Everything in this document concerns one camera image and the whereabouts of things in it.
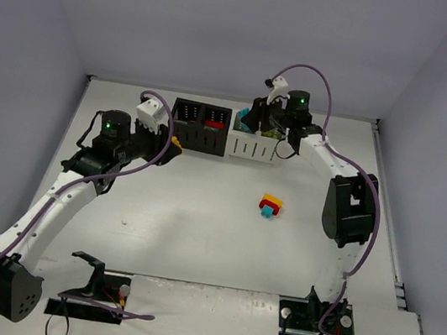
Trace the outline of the red blue orange lego stack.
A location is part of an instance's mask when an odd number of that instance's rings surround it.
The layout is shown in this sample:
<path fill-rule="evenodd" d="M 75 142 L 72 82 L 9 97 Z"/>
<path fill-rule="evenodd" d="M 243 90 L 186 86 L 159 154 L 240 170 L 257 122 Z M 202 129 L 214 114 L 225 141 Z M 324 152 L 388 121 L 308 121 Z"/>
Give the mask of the red blue orange lego stack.
<path fill-rule="evenodd" d="M 234 129 L 243 133 L 255 133 L 257 130 L 257 122 L 252 112 L 246 108 L 240 110 L 236 114 Z"/>

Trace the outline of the large red lego brick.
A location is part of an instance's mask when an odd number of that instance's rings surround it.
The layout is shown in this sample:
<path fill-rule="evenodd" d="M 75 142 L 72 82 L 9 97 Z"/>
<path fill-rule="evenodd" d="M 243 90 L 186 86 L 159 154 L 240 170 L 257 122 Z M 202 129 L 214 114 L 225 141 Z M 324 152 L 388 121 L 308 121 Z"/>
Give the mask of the large red lego brick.
<path fill-rule="evenodd" d="M 211 120 L 206 120 L 204 122 L 204 125 L 206 127 L 211 127 L 211 128 L 216 128 L 216 129 L 224 129 L 225 128 L 225 124 L 222 122 L 217 122 L 217 121 L 211 121 Z"/>

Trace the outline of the yellow red arch lego stack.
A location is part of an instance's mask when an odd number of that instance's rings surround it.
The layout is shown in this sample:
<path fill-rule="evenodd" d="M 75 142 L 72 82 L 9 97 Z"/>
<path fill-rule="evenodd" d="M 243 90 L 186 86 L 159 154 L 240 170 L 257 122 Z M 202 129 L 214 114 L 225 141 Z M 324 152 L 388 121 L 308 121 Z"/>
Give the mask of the yellow red arch lego stack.
<path fill-rule="evenodd" d="M 269 193 L 265 193 L 260 200 L 259 209 L 264 207 L 271 208 L 273 215 L 276 216 L 283 207 L 283 201 Z"/>

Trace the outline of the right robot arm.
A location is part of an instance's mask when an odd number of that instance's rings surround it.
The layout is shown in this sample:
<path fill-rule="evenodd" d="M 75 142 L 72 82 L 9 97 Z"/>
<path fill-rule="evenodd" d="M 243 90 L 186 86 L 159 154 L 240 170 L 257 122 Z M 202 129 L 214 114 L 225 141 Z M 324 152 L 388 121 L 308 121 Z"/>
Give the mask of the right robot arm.
<path fill-rule="evenodd" d="M 308 314 L 316 321 L 346 304 L 348 278 L 372 251 L 381 220 L 378 179 L 331 144 L 326 126 L 309 111 L 310 93 L 290 90 L 282 77 L 267 79 L 270 93 L 254 100 L 241 118 L 251 131 L 275 129 L 328 182 L 321 224 L 330 242 L 318 280 L 308 295 Z"/>

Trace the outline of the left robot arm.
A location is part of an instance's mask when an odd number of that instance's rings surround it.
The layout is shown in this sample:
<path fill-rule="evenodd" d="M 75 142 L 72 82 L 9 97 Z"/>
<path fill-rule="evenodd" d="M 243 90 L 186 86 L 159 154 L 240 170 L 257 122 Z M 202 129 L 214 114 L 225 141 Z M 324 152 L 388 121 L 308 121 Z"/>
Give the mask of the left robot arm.
<path fill-rule="evenodd" d="M 174 142 L 173 123 L 154 129 L 121 110 L 98 112 L 100 133 L 88 146 L 64 160 L 51 188 L 15 224 L 0 234 L 0 315 L 20 322 L 42 296 L 43 277 L 34 269 L 45 250 L 85 206 L 112 188 L 127 166 L 143 159 L 163 165 L 181 153 Z"/>

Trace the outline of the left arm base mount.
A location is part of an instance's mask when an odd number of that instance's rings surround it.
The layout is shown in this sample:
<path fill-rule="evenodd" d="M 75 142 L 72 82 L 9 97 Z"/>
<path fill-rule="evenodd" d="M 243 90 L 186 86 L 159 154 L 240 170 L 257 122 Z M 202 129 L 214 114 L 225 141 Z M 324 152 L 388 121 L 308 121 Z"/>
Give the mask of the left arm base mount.
<path fill-rule="evenodd" d="M 123 309 L 127 302 L 127 294 L 124 293 L 126 288 L 121 289 L 121 287 L 126 285 L 130 288 L 131 281 L 130 275 L 106 272 L 102 286 L 91 296 L 85 296 L 80 291 L 66 291 L 65 293 L 71 297 L 66 298 L 65 302 L 58 296 L 49 298 L 45 301 L 43 313 L 88 322 L 120 325 L 124 317 L 101 305 Z"/>

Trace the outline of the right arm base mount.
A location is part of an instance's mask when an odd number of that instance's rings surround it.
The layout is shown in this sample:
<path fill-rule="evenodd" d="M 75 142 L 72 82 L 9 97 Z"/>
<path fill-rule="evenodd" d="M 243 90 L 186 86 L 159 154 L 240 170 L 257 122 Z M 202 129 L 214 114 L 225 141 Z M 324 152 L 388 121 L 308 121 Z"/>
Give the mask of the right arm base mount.
<path fill-rule="evenodd" d="M 308 299 L 279 298 L 278 335 L 355 335 L 351 306 L 339 305 L 321 327 L 318 322 L 326 310 L 311 314 L 308 306 Z"/>

